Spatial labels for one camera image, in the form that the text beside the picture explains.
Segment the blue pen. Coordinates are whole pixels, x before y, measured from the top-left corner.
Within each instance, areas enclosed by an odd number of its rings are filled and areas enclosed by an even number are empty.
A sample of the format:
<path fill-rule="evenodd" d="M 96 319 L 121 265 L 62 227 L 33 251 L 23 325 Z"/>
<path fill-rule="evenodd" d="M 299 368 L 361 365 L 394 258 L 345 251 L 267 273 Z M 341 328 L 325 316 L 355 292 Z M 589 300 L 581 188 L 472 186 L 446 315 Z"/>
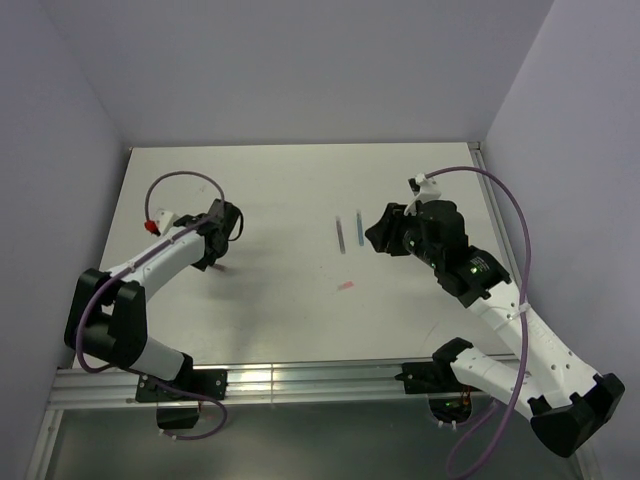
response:
<path fill-rule="evenodd" d="M 363 228 L 363 221 L 362 221 L 363 220 L 362 213 L 360 210 L 356 210 L 355 219 L 356 219 L 356 232 L 357 232 L 358 245 L 360 247 L 364 247 L 365 236 L 364 236 L 364 228 Z"/>

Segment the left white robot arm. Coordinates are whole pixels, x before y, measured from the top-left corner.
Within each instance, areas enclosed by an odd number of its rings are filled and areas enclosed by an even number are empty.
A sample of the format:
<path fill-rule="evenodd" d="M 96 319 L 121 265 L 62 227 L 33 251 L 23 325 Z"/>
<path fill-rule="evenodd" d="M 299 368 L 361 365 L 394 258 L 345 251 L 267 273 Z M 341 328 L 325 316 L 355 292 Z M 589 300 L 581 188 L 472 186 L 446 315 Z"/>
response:
<path fill-rule="evenodd" d="M 214 266 L 242 234 L 244 216 L 217 199 L 198 215 L 159 210 L 144 227 L 158 238 L 151 247 L 119 266 L 88 269 L 79 277 L 64 342 L 78 361 L 92 356 L 106 367 L 139 374 L 139 402 L 221 400 L 226 371 L 199 370 L 190 355 L 155 340 L 148 331 L 147 303 L 184 269 Z"/>

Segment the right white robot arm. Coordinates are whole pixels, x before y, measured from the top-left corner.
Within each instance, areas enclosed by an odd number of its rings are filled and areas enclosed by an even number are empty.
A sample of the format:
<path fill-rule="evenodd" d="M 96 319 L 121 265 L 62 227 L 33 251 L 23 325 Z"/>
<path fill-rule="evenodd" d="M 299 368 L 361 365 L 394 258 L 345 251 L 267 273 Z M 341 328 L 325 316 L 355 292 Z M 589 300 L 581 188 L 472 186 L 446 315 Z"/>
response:
<path fill-rule="evenodd" d="M 469 386 L 513 402 L 541 443 L 554 454 L 573 455 L 612 417 L 625 387 L 581 360 L 521 299 L 507 270 L 489 252 L 470 244 L 455 203 L 432 200 L 407 214 L 390 203 L 365 232 L 378 253 L 412 255 L 432 268 L 437 283 L 485 322 L 525 371 L 492 359 L 456 337 L 428 362 L 405 363 L 397 380 L 406 393 L 436 393 Z"/>

